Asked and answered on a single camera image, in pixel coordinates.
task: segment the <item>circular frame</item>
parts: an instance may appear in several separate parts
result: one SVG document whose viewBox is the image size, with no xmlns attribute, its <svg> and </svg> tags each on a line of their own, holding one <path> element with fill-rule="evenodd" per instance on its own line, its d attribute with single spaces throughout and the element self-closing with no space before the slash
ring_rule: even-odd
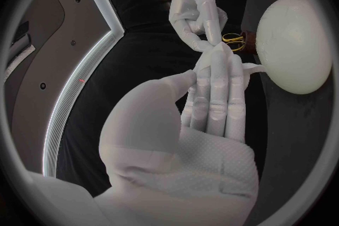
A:
<svg viewBox="0 0 339 226">
<path fill-rule="evenodd" d="M 0 81 L 4 82 L 5 65 L 8 48 L 14 37 L 20 19 L 33 0 L 9 0 L 4 7 L 0 21 Z M 259 226 L 293 225 L 303 216 L 311 205 L 320 197 L 327 186 L 339 159 L 339 39 L 336 31 L 339 28 L 338 18 L 333 12 L 330 0 L 309 0 L 313 5 L 331 44 L 334 78 L 334 107 L 331 125 L 321 154 L 303 185 L 291 199 L 276 213 L 260 223 Z M 0 89 L 0 159 L 1 166 L 8 182 L 17 196 L 25 203 L 41 222 L 47 225 L 62 225 L 63 215 L 52 202 L 47 201 L 35 186 L 29 172 L 25 169 L 15 149 L 7 122 L 4 89 Z"/>
</svg>

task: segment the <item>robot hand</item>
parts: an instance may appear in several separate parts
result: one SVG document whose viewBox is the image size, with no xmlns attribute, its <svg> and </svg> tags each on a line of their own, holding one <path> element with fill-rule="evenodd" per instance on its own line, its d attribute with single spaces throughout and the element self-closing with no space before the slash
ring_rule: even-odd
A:
<svg viewBox="0 0 339 226">
<path fill-rule="evenodd" d="M 112 188 L 95 201 L 112 221 L 243 225 L 258 194 L 244 144 L 245 72 L 220 47 L 203 54 L 197 74 L 145 82 L 110 113 L 99 153 Z M 192 86 L 180 116 L 175 102 Z"/>
<path fill-rule="evenodd" d="M 226 12 L 215 0 L 172 0 L 169 21 L 179 37 L 193 50 L 210 50 L 221 42 L 221 30 L 227 22 Z M 208 41 L 198 35 L 206 34 Z"/>
</svg>

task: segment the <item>led light strip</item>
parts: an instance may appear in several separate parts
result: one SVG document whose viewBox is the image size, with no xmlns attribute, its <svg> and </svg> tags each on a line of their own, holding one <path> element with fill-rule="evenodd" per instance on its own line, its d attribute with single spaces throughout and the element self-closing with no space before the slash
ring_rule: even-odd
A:
<svg viewBox="0 0 339 226">
<path fill-rule="evenodd" d="M 60 141 L 69 113 L 89 77 L 116 43 L 117 39 L 113 32 L 109 31 L 86 54 L 61 91 L 54 106 L 45 137 L 42 158 L 44 176 L 55 177 Z"/>
</svg>

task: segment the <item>white sphere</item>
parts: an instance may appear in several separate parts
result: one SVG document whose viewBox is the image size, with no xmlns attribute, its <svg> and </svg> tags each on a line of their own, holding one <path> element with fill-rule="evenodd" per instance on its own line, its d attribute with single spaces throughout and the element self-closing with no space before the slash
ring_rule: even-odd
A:
<svg viewBox="0 0 339 226">
<path fill-rule="evenodd" d="M 256 44 L 267 75 L 288 92 L 314 92 L 331 71 L 328 39 L 307 0 L 273 3 L 259 22 Z"/>
</svg>

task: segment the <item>white ball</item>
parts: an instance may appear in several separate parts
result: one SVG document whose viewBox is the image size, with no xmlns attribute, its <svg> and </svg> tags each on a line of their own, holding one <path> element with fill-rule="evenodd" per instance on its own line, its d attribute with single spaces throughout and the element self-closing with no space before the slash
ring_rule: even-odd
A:
<svg viewBox="0 0 339 226">
<path fill-rule="evenodd" d="M 331 71 L 328 39 L 308 0 L 273 3 L 259 22 L 256 44 L 267 75 L 288 92 L 314 92 Z"/>
</svg>

